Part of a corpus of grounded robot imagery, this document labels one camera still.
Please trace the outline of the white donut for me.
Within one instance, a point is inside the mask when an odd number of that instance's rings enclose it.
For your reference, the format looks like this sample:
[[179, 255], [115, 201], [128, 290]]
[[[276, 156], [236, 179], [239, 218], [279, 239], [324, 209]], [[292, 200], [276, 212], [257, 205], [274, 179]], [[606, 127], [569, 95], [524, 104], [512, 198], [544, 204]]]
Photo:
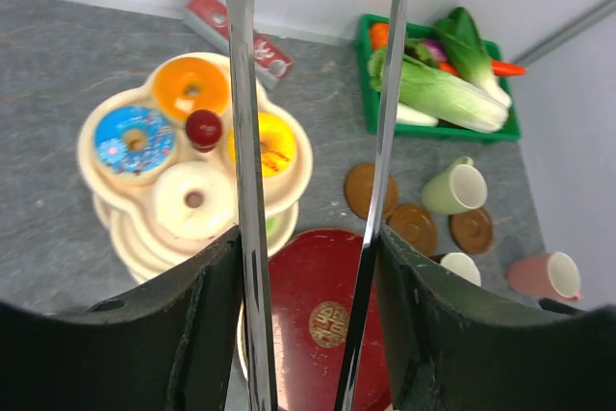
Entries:
[[183, 162], [156, 180], [152, 207], [156, 222], [174, 237], [205, 240], [235, 216], [235, 190], [226, 175], [211, 164]]

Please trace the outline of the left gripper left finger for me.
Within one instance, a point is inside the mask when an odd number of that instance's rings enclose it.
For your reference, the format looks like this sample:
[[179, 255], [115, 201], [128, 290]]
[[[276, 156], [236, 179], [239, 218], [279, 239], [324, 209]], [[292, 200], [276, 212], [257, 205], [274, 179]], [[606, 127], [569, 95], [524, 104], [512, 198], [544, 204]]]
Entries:
[[1, 307], [5, 410], [220, 410], [241, 303], [241, 235], [85, 310]]

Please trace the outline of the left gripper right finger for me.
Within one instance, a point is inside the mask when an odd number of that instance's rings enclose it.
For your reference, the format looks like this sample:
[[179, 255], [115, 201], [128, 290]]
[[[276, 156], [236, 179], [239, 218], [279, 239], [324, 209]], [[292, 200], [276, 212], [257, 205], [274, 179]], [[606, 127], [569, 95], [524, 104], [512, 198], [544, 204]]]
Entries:
[[374, 274], [397, 410], [611, 410], [615, 309], [503, 298], [383, 226]]

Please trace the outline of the green cookie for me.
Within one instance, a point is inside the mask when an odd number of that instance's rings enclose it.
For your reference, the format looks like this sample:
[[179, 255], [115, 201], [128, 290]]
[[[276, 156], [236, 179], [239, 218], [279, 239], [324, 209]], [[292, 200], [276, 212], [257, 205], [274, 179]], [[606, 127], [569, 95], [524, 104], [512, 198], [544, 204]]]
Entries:
[[277, 219], [269, 218], [266, 220], [266, 232], [269, 235], [276, 227]]

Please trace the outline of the yellow donut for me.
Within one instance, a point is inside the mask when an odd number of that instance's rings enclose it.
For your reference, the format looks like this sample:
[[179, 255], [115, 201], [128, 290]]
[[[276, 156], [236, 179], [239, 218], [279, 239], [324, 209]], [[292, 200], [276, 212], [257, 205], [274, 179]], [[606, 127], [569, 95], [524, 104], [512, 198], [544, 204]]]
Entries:
[[290, 126], [279, 116], [258, 116], [261, 169], [266, 180], [281, 180], [291, 173], [297, 160], [297, 142]]

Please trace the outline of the blue donut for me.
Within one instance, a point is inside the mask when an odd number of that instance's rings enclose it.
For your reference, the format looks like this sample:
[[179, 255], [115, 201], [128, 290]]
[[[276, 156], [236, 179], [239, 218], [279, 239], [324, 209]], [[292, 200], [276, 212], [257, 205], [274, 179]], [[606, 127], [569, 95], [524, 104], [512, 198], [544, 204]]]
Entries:
[[112, 175], [145, 179], [170, 165], [176, 155], [172, 124], [158, 110], [128, 105], [97, 123], [93, 149], [97, 163]]

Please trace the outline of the black and white mug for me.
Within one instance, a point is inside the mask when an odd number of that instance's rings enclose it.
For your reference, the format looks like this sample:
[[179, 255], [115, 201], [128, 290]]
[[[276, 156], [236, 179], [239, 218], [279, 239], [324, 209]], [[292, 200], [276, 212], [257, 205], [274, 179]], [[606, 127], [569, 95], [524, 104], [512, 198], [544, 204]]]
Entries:
[[439, 265], [478, 287], [481, 286], [480, 271], [469, 255], [463, 252], [447, 253], [441, 258]]

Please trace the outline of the light green mug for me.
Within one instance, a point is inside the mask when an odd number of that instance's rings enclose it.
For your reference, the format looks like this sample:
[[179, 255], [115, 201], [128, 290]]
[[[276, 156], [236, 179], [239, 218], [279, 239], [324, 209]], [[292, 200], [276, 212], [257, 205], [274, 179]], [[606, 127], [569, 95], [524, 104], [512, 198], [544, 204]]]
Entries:
[[435, 214], [456, 215], [484, 206], [487, 183], [474, 160], [463, 156], [428, 181], [422, 190], [422, 204]]

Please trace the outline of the orange donut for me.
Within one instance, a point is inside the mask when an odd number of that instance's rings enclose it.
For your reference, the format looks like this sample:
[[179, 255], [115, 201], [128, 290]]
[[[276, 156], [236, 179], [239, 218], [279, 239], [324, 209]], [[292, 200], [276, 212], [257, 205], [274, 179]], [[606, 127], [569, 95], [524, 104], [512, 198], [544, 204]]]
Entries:
[[151, 92], [160, 111], [178, 125], [197, 110], [223, 116], [230, 98], [230, 86], [222, 71], [197, 57], [177, 58], [164, 64], [153, 80]]

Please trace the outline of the metal tongs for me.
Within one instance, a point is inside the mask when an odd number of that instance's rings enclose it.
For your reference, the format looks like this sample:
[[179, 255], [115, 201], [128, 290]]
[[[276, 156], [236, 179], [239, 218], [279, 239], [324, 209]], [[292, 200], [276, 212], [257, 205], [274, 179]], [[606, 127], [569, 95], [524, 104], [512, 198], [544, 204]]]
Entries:
[[[278, 399], [256, 95], [254, 0], [225, 1], [229, 29], [235, 164], [244, 267], [244, 328], [247, 341], [249, 407], [252, 410], [275, 410], [278, 407]], [[359, 378], [365, 323], [396, 128], [403, 44], [406, 35], [406, 9], [407, 0], [392, 0], [388, 45], [382, 75], [372, 196], [334, 403], [337, 410], [352, 409]]]

